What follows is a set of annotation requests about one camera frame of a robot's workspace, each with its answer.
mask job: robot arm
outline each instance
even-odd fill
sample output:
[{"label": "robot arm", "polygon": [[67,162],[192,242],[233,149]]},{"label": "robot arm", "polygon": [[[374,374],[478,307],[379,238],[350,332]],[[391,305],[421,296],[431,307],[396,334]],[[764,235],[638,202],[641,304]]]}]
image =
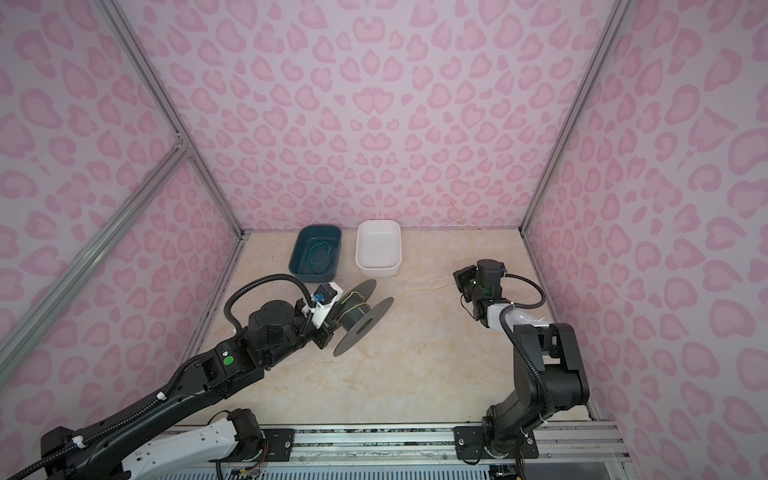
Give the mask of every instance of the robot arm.
[{"label": "robot arm", "polygon": [[[348,333],[339,344],[344,348],[336,349],[339,355],[370,331],[392,304],[389,298],[373,309],[367,305],[375,280],[356,286],[346,297],[335,283],[324,283],[310,297],[298,279],[287,277],[269,278],[296,283],[311,305],[304,299],[295,306],[283,300],[265,303],[250,314],[246,327],[184,362],[156,392],[83,429],[57,427],[43,435],[42,460],[10,480],[43,467],[49,480],[135,480],[154,478],[201,460],[234,462],[263,455],[263,433],[250,410],[235,410],[226,419],[175,439],[152,439],[192,413],[261,380],[265,371],[307,343],[325,348],[334,331],[342,327]],[[263,279],[256,280],[233,298],[263,283]],[[232,303],[230,299],[225,306],[228,318]],[[235,319],[233,324],[239,326]]]},{"label": "robot arm", "polygon": [[[515,391],[491,406],[482,421],[482,447],[493,456],[517,455],[523,439],[541,422],[559,410],[584,405],[589,397],[573,329],[564,323],[549,325],[520,310],[544,303],[543,292],[530,280],[524,279],[542,293],[540,303],[516,306],[503,298],[504,276],[512,275],[494,260],[480,260],[477,266],[454,273],[462,296],[473,303],[474,318],[504,332],[515,345]],[[9,480],[21,480],[40,468],[45,468],[48,480],[143,480],[190,463],[265,455],[264,434],[250,410],[235,410],[213,425],[171,439],[153,439],[192,413],[261,380],[265,371],[307,343],[325,348],[340,327],[346,335],[334,355],[344,353],[392,305],[392,297],[373,308],[366,303],[375,280],[361,283],[346,296],[335,283],[324,283],[310,296],[298,279],[288,277],[280,274],[249,283],[227,301],[224,313],[240,327],[230,312],[234,301],[272,280],[289,280],[302,289],[304,299],[296,305],[282,300],[265,303],[250,314],[246,327],[184,362],[156,392],[83,429],[57,427],[46,433],[41,439],[42,460]],[[510,318],[514,331],[508,325]],[[560,363],[545,365],[542,352]]]},{"label": "robot arm", "polygon": [[[453,276],[462,299],[472,302],[475,320],[505,333],[515,346],[515,391],[491,406],[483,417],[482,448],[497,458],[517,455],[533,429],[556,412],[589,400],[576,335],[567,323],[550,324],[522,311],[543,305],[544,292],[530,280],[508,274],[503,263],[480,260]],[[505,276],[530,283],[541,300],[531,305],[510,302],[502,296],[501,278]],[[545,365],[542,353],[560,362]]]}]

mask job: cable spool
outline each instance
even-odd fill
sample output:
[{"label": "cable spool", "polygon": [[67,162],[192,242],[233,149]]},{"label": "cable spool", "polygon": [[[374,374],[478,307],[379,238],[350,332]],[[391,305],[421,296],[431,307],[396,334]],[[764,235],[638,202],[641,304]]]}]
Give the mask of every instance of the cable spool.
[{"label": "cable spool", "polygon": [[395,302],[392,297],[385,298],[372,308],[366,301],[375,288],[375,280],[366,280],[353,288],[342,302],[342,313],[339,315],[338,322],[346,330],[346,335],[333,350],[333,356],[341,355],[358,343],[376,326]]}]

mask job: cable tie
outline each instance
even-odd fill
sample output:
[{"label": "cable tie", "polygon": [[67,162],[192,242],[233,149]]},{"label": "cable tie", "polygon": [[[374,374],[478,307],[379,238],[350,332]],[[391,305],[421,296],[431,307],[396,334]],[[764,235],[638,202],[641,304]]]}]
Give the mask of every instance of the cable tie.
[{"label": "cable tie", "polygon": [[85,445],[83,443],[83,440],[84,440],[83,439],[83,435],[78,435],[76,437],[72,437],[72,443],[77,445],[80,450],[85,450],[88,447],[88,445]]}]

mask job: green wire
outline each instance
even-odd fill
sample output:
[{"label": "green wire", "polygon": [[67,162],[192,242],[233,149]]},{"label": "green wire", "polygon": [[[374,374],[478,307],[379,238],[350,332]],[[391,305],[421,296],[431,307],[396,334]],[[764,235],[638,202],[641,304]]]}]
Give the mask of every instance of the green wire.
[{"label": "green wire", "polygon": [[[313,257],[315,256],[315,253],[325,250],[326,255],[325,257],[319,261],[316,262],[313,260]],[[325,263],[328,262],[328,265],[326,265],[322,270],[319,270],[319,268]],[[306,255],[304,255],[304,263],[312,270],[315,274],[321,274],[325,273],[333,264],[333,246],[330,242],[321,240],[319,242],[315,242],[309,250],[307,250]]]}]

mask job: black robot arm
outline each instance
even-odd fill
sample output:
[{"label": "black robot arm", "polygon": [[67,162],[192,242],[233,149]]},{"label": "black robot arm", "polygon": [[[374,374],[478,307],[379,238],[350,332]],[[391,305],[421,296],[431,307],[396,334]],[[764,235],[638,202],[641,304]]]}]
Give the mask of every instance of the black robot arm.
[{"label": "black robot arm", "polygon": [[[335,283],[324,283],[310,297],[303,283],[283,274],[255,280],[238,290],[233,298],[236,300],[246,291],[272,280],[294,282],[301,288],[304,298],[295,306],[283,300],[265,303],[250,314],[248,326],[237,329],[231,338],[184,362],[168,383],[156,392],[101,422],[76,431],[57,427],[46,433],[41,438],[41,461],[9,480],[20,480],[40,468],[45,468],[48,480],[132,478],[123,461],[146,442],[189,415],[261,380],[266,370],[307,343],[314,342],[319,348],[325,348],[333,332],[340,327],[348,331],[342,341],[346,350],[362,338],[391,305],[391,299],[373,309],[367,305],[376,286],[374,280],[356,286],[346,297],[342,297],[342,290]],[[225,308],[230,321],[234,318],[229,318],[233,303],[230,299]],[[255,432],[260,434],[250,411],[236,412],[227,418],[237,430],[237,438],[247,434],[252,439]],[[241,443],[227,461],[253,457],[254,442]],[[245,452],[243,446],[247,443],[250,450]]]},{"label": "black robot arm", "polygon": [[[533,429],[556,412],[589,400],[587,376],[572,326],[552,323],[548,329],[540,329],[515,325],[513,330],[511,334],[522,347],[515,348],[512,361],[515,391],[488,408],[482,420],[486,447],[492,455],[514,452]],[[560,362],[545,364],[542,352]],[[535,376],[541,377],[544,388]]]},{"label": "black robot arm", "polygon": [[[522,471],[521,447],[533,443],[533,429],[556,412],[589,400],[589,385],[581,361],[573,327],[567,323],[546,323],[519,309],[544,305],[544,290],[532,280],[510,274],[501,262],[479,260],[453,273],[462,294],[462,301],[472,303],[472,316],[486,328],[503,332],[515,347],[513,368],[515,391],[501,403],[488,408],[482,420],[482,440],[463,450],[474,453],[480,445],[483,452],[475,454],[473,462],[483,455],[504,458],[514,455],[518,476]],[[502,296],[501,279],[515,278],[532,285],[541,296],[533,304],[513,303]],[[515,324],[509,325],[509,318]],[[547,353],[557,363],[544,363]]]}]

